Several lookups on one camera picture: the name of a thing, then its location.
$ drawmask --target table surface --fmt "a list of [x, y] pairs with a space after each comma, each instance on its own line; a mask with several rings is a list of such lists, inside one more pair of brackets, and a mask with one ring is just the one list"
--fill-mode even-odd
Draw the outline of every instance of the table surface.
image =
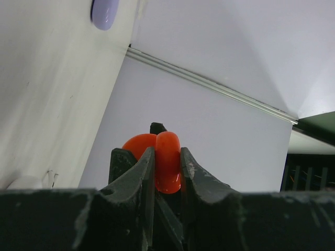
[[59, 174], [77, 187], [130, 42], [137, 0], [119, 2], [109, 31], [92, 0], [0, 2], [0, 188]]

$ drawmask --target red object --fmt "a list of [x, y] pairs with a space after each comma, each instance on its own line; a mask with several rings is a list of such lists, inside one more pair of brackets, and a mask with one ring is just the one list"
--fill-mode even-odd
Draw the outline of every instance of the red object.
[[180, 189], [180, 143], [173, 132], [161, 132], [156, 138], [155, 185], [163, 193]]
[[156, 134], [151, 133], [136, 135], [128, 140], [122, 149], [131, 151], [138, 161], [148, 147], [156, 145], [156, 137]]

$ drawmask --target metal frame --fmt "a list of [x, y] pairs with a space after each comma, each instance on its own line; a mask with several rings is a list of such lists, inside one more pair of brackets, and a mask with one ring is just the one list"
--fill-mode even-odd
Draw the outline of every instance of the metal frame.
[[298, 124], [297, 118], [280, 111], [272, 106], [269, 106], [267, 104], [264, 104], [256, 99], [253, 99], [251, 97], [248, 97], [247, 95], [244, 95], [242, 93], [239, 93], [235, 90], [232, 90], [228, 87], [223, 86], [220, 83], [214, 82], [212, 80], [209, 80], [207, 78], [204, 78], [202, 76], [199, 76], [198, 74], [192, 73], [188, 70], [185, 70], [183, 68], [177, 67], [173, 64], [170, 64], [168, 62], [165, 62], [163, 60], [157, 59], [153, 56], [150, 56], [148, 54], [145, 54], [139, 50], [133, 49], [131, 47], [128, 48], [128, 51], [126, 53], [126, 56], [129, 58], [138, 60], [142, 63], [151, 65], [155, 68], [158, 68], [160, 70], [163, 70], [165, 72], [171, 73], [175, 76], [181, 77], [183, 79], [189, 80], [197, 85], [200, 85], [204, 88], [210, 89], [216, 93], [219, 93], [223, 96], [232, 98], [238, 102], [241, 102], [245, 105], [251, 106], [253, 108], [256, 108], [258, 110], [261, 110], [265, 113], [268, 113], [270, 115], [273, 115], [277, 118], [280, 118], [282, 120], [285, 120], [287, 122], [290, 122], [291, 124]]

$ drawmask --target purple capsule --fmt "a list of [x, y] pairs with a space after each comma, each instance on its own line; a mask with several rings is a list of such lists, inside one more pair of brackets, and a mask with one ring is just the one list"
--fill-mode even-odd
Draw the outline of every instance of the purple capsule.
[[119, 0], [94, 0], [92, 21], [99, 30], [109, 30], [114, 22]]

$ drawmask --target purple object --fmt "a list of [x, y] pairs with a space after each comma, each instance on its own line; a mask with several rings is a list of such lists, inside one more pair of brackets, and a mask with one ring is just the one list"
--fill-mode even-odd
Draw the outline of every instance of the purple object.
[[114, 22], [119, 0], [94, 0], [92, 21], [99, 30], [109, 30]]

